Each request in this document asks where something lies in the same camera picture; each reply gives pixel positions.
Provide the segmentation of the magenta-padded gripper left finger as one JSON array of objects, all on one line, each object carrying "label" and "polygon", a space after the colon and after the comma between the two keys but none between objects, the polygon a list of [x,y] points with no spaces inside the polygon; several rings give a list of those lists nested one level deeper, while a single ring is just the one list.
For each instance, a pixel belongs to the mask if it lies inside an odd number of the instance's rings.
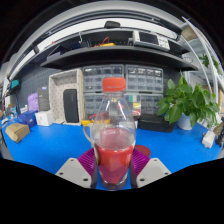
[{"label": "magenta-padded gripper left finger", "polygon": [[81,187],[95,189],[97,185],[97,164],[94,149],[87,150],[78,158],[69,158],[56,172],[56,176]]}]

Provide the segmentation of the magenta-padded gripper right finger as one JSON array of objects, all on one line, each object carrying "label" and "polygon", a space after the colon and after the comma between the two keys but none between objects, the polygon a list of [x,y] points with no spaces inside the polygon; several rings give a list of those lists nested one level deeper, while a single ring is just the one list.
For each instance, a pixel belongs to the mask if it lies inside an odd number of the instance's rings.
[{"label": "magenta-padded gripper right finger", "polygon": [[143,187],[170,174],[171,172],[158,158],[149,158],[139,150],[133,150],[130,164],[132,188]]}]

